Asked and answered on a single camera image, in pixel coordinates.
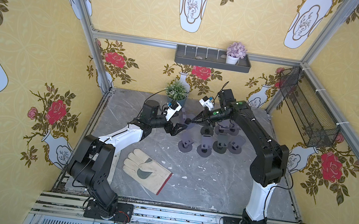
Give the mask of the dark phone stand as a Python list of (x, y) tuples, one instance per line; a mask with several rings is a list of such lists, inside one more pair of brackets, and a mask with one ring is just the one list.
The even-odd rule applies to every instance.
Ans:
[(219, 154), (224, 154), (228, 148), (228, 141), (228, 135), (220, 133), (217, 136), (217, 140), (213, 143), (212, 149)]
[(201, 135), (205, 135), (205, 136), (213, 136), (214, 135), (214, 126), (212, 126), (211, 124), (204, 124), (201, 127)]

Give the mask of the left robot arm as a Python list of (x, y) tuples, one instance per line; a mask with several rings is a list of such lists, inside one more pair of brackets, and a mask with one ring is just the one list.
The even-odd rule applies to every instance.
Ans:
[(144, 140), (154, 128), (163, 128), (171, 136), (186, 129), (185, 124), (170, 121), (181, 110), (180, 103), (168, 103), (162, 114), (158, 114), (159, 108), (157, 101), (147, 100), (141, 113), (128, 122), (126, 127), (105, 136), (87, 135), (73, 152), (67, 172), (87, 189), (93, 199), (93, 207), (103, 218), (112, 217), (118, 203), (118, 196), (108, 182), (115, 153)]

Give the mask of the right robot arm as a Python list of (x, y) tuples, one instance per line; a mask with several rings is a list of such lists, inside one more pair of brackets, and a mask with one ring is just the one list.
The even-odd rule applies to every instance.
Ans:
[(242, 129), (252, 144), (256, 153), (250, 165), (253, 187), (242, 215), (242, 224), (267, 224), (267, 209), (273, 191), (286, 175), (289, 149), (278, 144), (266, 132), (244, 101), (222, 100), (219, 109), (205, 109), (198, 118), (200, 123), (212, 126), (230, 119)]

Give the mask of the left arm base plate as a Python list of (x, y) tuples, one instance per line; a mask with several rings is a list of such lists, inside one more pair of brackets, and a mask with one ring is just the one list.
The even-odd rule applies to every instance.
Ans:
[(84, 207), (83, 217), (126, 224), (130, 222), (133, 210), (134, 206), (128, 203), (116, 202), (106, 208), (95, 200), (89, 200), (87, 206)]

